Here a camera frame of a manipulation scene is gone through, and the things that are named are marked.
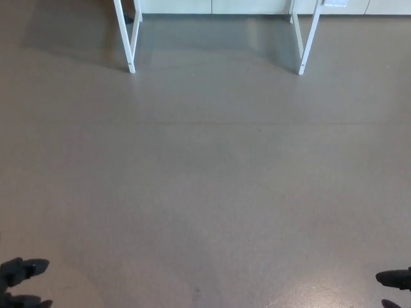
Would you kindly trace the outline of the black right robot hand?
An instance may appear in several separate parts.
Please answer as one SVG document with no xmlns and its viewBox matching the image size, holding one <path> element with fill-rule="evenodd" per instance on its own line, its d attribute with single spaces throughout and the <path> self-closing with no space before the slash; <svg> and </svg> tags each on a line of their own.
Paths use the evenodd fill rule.
<svg viewBox="0 0 411 308">
<path fill-rule="evenodd" d="M 410 291 L 410 267 L 407 269 L 391 269 L 376 274 L 376 280 L 385 287 Z"/>
</svg>

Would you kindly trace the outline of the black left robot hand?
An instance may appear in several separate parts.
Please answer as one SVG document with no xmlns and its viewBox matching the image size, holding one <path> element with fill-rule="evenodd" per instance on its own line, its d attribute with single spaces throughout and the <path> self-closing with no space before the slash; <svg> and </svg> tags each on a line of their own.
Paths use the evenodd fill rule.
<svg viewBox="0 0 411 308">
<path fill-rule="evenodd" d="M 51 307 L 52 300 L 42 300 L 37 295 L 13 295 L 8 290 L 25 280 L 43 274 L 49 266 L 47 259 L 22 259 L 16 257 L 1 263 L 1 307 L 43 308 Z"/>
</svg>

